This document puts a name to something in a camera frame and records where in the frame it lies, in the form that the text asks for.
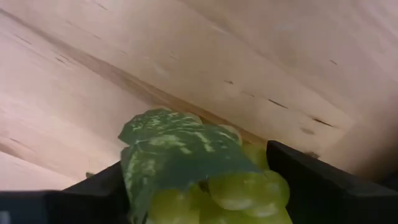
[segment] wooden wall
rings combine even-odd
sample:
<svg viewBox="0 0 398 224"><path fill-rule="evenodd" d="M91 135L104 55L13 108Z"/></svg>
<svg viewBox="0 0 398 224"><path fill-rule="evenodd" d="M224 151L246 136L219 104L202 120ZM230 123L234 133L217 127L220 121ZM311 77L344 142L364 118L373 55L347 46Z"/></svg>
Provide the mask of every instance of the wooden wall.
<svg viewBox="0 0 398 224"><path fill-rule="evenodd" d="M42 129L89 130L68 140L52 136L85 142L59 149L85 154L82 160L97 151L116 159L121 124L152 104L134 92L146 83L260 138L379 177L398 158L396 6L392 0L0 0L7 21L0 27L6 81L0 91L23 106L44 102L42 119L59 116L75 125L46 118L48 126L37 122L25 138ZM52 47L63 55L46 50ZM30 58L44 68L33 69ZM8 102L1 102L3 110ZM46 141L36 139L35 146L57 144ZM80 175L74 172L63 173Z"/></svg>

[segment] plywood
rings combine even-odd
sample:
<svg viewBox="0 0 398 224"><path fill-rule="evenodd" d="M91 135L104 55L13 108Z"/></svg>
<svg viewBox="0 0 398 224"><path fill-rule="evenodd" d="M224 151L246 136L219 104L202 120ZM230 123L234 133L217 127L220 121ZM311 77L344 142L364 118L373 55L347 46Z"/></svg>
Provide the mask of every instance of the plywood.
<svg viewBox="0 0 398 224"><path fill-rule="evenodd" d="M119 160L124 145L118 133L132 116L151 106L149 101L120 89L4 16L0 49L0 151L25 161L6 162L2 156L0 170L8 173L13 169L9 165L21 164L25 172L30 167L26 164L34 164L68 177L49 187L68 187L71 180L84 179L86 171L98 172ZM28 175L23 172L16 178ZM7 186L0 181L0 189Z"/></svg>
<svg viewBox="0 0 398 224"><path fill-rule="evenodd" d="M146 100L152 98L135 92L141 89L176 108L222 117L254 141L276 139L366 177L385 174L397 157L395 4L0 0L4 17L80 65L86 80L80 91L92 97L100 90L123 92L97 106L122 108L125 101L114 100L121 95L151 104ZM30 48L42 48L30 38L22 37ZM81 112L62 111L62 105L55 114ZM74 123L90 131L96 127L96 136L109 139L138 111L105 112L98 118L110 130L89 115L74 116ZM123 119L115 118L118 113Z"/></svg>
<svg viewBox="0 0 398 224"><path fill-rule="evenodd" d="M67 176L0 152L0 190L60 190L75 183Z"/></svg>

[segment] wood grain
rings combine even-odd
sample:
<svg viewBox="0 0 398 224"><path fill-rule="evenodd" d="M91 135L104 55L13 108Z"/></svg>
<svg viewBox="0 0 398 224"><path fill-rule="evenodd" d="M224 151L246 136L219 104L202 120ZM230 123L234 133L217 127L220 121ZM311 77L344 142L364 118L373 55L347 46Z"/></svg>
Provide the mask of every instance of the wood grain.
<svg viewBox="0 0 398 224"><path fill-rule="evenodd" d="M250 141L276 139L375 178L394 169L398 157L395 5L392 0L0 0L3 20L12 24L0 28L29 49L9 49L20 52L13 59L0 57L9 64L5 71L20 74L34 69L30 62L16 66L15 58L29 61L33 56L26 52L41 52L47 75L27 78L37 86L30 93L46 99L46 115L59 118L57 127L67 119L86 131L88 137L76 134L68 142L85 141L90 151L91 135L111 142L107 148L119 147L104 139L115 136L124 119L161 103L231 123ZM14 30L24 31L13 35ZM82 77L78 84L76 74ZM4 77L14 86L24 83ZM105 90L112 97L94 100ZM51 101L50 92L62 100ZM128 98L137 106L126 106ZM90 115L98 110L103 114ZM37 126L35 132L55 128ZM76 145L64 150L76 151Z"/></svg>
<svg viewBox="0 0 398 224"><path fill-rule="evenodd" d="M0 151L75 182L118 161L117 135L150 101L9 18L0 27Z"/></svg>
<svg viewBox="0 0 398 224"><path fill-rule="evenodd" d="M62 190L76 180L0 152L0 190Z"/></svg>

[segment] wooden board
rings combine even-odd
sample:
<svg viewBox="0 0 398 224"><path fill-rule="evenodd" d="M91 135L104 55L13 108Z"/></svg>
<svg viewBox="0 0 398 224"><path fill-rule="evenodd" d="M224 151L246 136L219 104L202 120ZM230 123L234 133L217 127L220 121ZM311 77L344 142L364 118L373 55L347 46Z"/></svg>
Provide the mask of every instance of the wooden board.
<svg viewBox="0 0 398 224"><path fill-rule="evenodd" d="M156 101L216 121L221 117L253 141L276 139L369 178L393 169L397 157L397 19L391 5L395 2L0 0L2 17L25 31L16 40L35 51L56 48L67 58L42 53L59 63L56 70L44 69L49 72L43 80L63 89L55 96L75 91L70 85L77 80L58 73L79 72L85 80L76 95L55 105L47 101L56 108L47 114L73 119L96 140L114 138L128 115ZM69 61L79 69L71 72ZM59 82L51 79L58 76ZM32 93L49 99L39 91L49 87L39 86ZM114 98L97 100L80 118L83 105L103 90L115 92ZM64 111L83 93L92 98ZM125 110L121 105L129 97L139 106ZM89 115L115 106L122 109ZM102 129L98 119L110 129ZM85 147L94 142L70 136L75 138L85 139Z"/></svg>
<svg viewBox="0 0 398 224"><path fill-rule="evenodd" d="M25 160L24 167L35 164L70 178L64 184L119 160L124 144L117 135L150 101L122 90L4 16L0 49L0 151ZM3 171L12 169L3 160L0 164ZM3 184L9 186L0 181L0 189Z"/></svg>
<svg viewBox="0 0 398 224"><path fill-rule="evenodd" d="M61 190L76 180L0 152L0 190Z"/></svg>

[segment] grape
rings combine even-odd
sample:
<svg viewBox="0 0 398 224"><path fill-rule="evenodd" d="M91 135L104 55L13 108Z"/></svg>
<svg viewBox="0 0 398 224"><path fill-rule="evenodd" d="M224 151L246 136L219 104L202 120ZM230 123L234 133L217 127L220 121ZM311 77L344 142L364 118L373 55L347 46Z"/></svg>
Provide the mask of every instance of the grape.
<svg viewBox="0 0 398 224"><path fill-rule="evenodd" d="M259 218L249 217L239 211L220 210L205 217L201 214L200 224L263 224Z"/></svg>
<svg viewBox="0 0 398 224"><path fill-rule="evenodd" d="M152 221L151 219L147 218L147 221L145 222L145 224L154 224L154 221Z"/></svg>
<svg viewBox="0 0 398 224"><path fill-rule="evenodd" d="M293 224L292 220L289 217L289 214L286 211L286 208L280 209L279 212L264 217L264 218L255 218L252 224Z"/></svg>
<svg viewBox="0 0 398 224"><path fill-rule="evenodd" d="M229 125L225 125L225 124L219 124L219 126L222 127L222 128L227 129L228 131L230 131L230 132L232 132L234 134L236 134L238 136L238 139L239 139L239 144L242 145L242 136L239 133L239 131L236 130L236 128L234 128L232 126L229 126Z"/></svg>
<svg viewBox="0 0 398 224"><path fill-rule="evenodd" d="M225 210L217 207L202 207L200 210L200 224L227 224L228 216Z"/></svg>
<svg viewBox="0 0 398 224"><path fill-rule="evenodd" d="M196 114L193 114L193 113L184 113L184 115L193 118L193 119L194 119L195 121L197 121L197 123L199 123L199 124L203 124L202 121L201 121L201 119L199 118L199 116L196 115Z"/></svg>
<svg viewBox="0 0 398 224"><path fill-rule="evenodd" d="M268 217L277 213L280 210L278 202L267 202L263 204L257 204L252 208L243 210L243 213L250 217Z"/></svg>
<svg viewBox="0 0 398 224"><path fill-rule="evenodd" d="M175 189L157 192L149 209L149 219L154 224L184 224L190 209L189 192Z"/></svg>
<svg viewBox="0 0 398 224"><path fill-rule="evenodd" d="M258 167L261 169L269 169L266 149L264 146L259 144L243 144L243 153Z"/></svg>
<svg viewBox="0 0 398 224"><path fill-rule="evenodd" d="M199 224L199 209L189 210L183 218L181 224Z"/></svg>
<svg viewBox="0 0 398 224"><path fill-rule="evenodd" d="M209 179L211 198L227 210L243 210L255 205L265 176L257 173L235 173Z"/></svg>
<svg viewBox="0 0 398 224"><path fill-rule="evenodd" d="M214 203L210 195L206 192L203 192L200 187L195 184L191 189L189 190L191 194L191 208L200 208L203 205L208 205L209 202Z"/></svg>
<svg viewBox="0 0 398 224"><path fill-rule="evenodd" d="M287 181L280 174L272 170L265 170L264 175L266 177L264 191L279 201L280 206L285 207L290 198L290 189Z"/></svg>

